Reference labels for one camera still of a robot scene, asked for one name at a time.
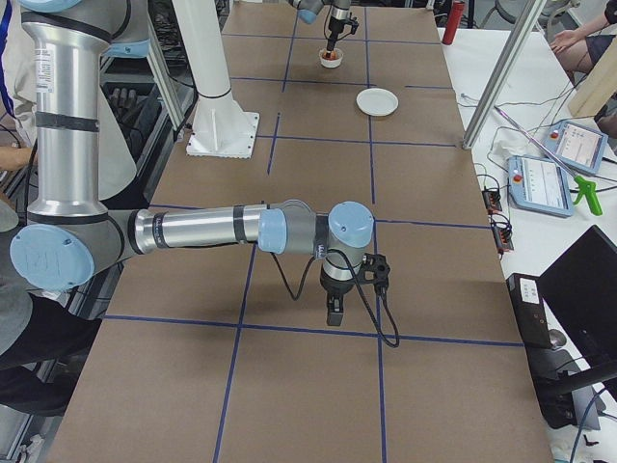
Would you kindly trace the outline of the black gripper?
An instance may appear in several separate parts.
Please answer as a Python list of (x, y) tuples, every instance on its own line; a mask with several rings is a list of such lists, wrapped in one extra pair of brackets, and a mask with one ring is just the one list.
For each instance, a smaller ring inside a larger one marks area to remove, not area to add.
[(331, 17), (328, 22), (328, 30), (330, 35), (327, 38), (327, 47), (326, 50), (328, 52), (332, 52), (335, 50), (335, 44), (337, 42), (337, 38), (343, 33), (345, 25), (347, 23), (346, 19), (339, 19), (335, 17)]
[(340, 326), (344, 317), (344, 295), (354, 286), (353, 273), (348, 267), (341, 268), (324, 262), (320, 271), (320, 284), (327, 294), (327, 325)]

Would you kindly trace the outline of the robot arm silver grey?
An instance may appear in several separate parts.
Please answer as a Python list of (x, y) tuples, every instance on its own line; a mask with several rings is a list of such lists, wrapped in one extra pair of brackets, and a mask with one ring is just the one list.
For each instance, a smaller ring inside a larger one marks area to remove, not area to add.
[(327, 39), (326, 54), (335, 51), (336, 43), (344, 38), (346, 27), (350, 28), (349, 35), (355, 35), (359, 22), (351, 13), (351, 2), (344, 0), (288, 0), (287, 3), (297, 11), (297, 16), (306, 24), (312, 24), (324, 7), (328, 7), (324, 36)]
[(375, 272), (366, 252), (374, 219), (355, 202), (314, 212), (305, 203), (190, 211), (109, 211), (98, 188), (100, 58), (149, 51), (144, 1), (24, 1), (21, 23), (35, 44), (38, 196), (13, 239), (15, 270), (45, 290), (87, 282), (113, 264), (156, 249), (254, 243), (270, 254), (320, 260), (327, 322), (341, 323), (343, 297)]

